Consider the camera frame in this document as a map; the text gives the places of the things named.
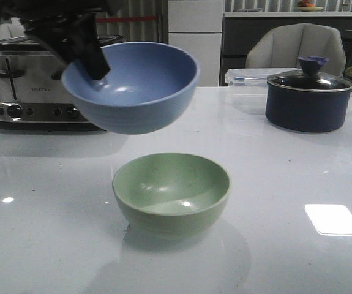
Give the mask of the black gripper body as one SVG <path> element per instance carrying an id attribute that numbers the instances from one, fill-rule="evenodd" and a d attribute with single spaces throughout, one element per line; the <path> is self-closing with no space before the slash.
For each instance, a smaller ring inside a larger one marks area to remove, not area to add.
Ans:
<path id="1" fill-rule="evenodd" d="M 114 1 L 0 1 L 1 18 L 18 18 L 29 38 L 66 64 L 78 59 L 70 41 L 73 23 L 98 12 L 114 14 Z"/>

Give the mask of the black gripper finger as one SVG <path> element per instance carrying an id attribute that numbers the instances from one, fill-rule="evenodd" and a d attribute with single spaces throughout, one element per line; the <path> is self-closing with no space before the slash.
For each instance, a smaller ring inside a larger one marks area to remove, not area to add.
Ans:
<path id="1" fill-rule="evenodd" d="M 84 14 L 72 25 L 72 50 L 93 80 L 102 80 L 111 70 L 98 41 L 94 14 Z"/>

